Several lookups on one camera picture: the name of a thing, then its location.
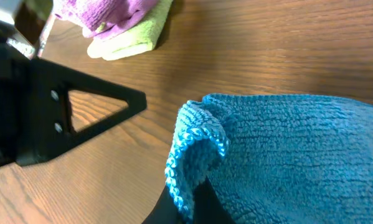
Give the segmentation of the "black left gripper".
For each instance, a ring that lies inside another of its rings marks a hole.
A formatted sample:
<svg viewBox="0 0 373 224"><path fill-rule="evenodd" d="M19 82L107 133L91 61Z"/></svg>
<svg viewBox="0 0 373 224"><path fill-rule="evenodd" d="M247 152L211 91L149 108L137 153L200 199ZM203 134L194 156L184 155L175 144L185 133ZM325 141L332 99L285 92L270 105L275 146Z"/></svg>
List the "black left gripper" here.
<svg viewBox="0 0 373 224"><path fill-rule="evenodd" d="M142 91L9 45L0 22L0 167L55 159L147 108Z"/></svg>

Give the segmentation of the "purple folded cloth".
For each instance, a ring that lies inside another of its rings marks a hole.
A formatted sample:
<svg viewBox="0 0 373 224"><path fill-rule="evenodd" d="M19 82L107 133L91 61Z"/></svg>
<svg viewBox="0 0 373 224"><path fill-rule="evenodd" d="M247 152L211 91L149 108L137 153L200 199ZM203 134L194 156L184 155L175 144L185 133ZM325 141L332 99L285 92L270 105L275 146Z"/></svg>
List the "purple folded cloth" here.
<svg viewBox="0 0 373 224"><path fill-rule="evenodd" d="M82 28L83 36L106 40L140 22L158 0L54 0L52 13Z"/></svg>

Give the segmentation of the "blue microfibre cloth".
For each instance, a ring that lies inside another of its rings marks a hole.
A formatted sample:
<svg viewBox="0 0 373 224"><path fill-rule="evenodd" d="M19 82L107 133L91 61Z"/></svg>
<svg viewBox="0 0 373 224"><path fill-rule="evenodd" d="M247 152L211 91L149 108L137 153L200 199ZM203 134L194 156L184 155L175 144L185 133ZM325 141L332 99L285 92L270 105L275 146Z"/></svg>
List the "blue microfibre cloth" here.
<svg viewBox="0 0 373 224"><path fill-rule="evenodd" d="M373 106L321 95L188 101L165 176L187 222L208 180L236 223L373 223Z"/></svg>

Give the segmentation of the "green folded cloth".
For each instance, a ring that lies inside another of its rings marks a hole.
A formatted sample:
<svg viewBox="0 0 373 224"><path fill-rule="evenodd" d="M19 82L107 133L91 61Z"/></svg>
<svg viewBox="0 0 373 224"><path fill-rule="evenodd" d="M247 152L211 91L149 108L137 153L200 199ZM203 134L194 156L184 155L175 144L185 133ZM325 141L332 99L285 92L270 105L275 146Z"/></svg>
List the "green folded cloth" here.
<svg viewBox="0 0 373 224"><path fill-rule="evenodd" d="M94 40L87 49L90 58L118 60L154 50L163 31L172 0L160 0L131 29L108 40Z"/></svg>

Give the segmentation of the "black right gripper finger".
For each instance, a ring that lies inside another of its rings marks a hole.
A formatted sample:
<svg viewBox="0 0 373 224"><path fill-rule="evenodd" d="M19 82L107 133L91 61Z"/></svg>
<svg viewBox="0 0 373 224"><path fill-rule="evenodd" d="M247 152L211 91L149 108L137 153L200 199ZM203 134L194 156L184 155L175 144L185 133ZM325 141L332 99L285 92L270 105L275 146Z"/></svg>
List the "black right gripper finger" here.
<svg viewBox="0 0 373 224"><path fill-rule="evenodd" d="M194 216L190 221L184 221L165 187L150 214L142 224L235 224L232 217L219 202L208 179L194 190Z"/></svg>

